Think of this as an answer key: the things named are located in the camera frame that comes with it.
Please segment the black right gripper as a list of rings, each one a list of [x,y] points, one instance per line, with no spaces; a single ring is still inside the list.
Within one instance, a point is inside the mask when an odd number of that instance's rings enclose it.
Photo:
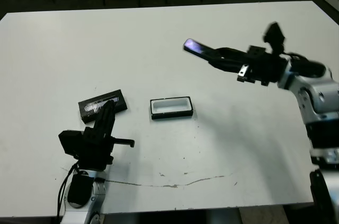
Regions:
[[[219,70],[238,73],[239,82],[260,82],[263,86],[280,80],[288,61],[279,55],[267,53],[265,48],[250,46],[247,53],[232,48],[207,49],[203,52],[208,63]]]

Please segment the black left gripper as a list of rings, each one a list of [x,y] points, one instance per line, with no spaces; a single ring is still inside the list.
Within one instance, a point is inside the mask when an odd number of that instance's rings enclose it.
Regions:
[[[77,153],[80,169],[103,171],[113,162],[114,145],[133,148],[135,141],[111,136],[115,122],[115,102],[107,101],[100,109],[93,128],[86,127]]]

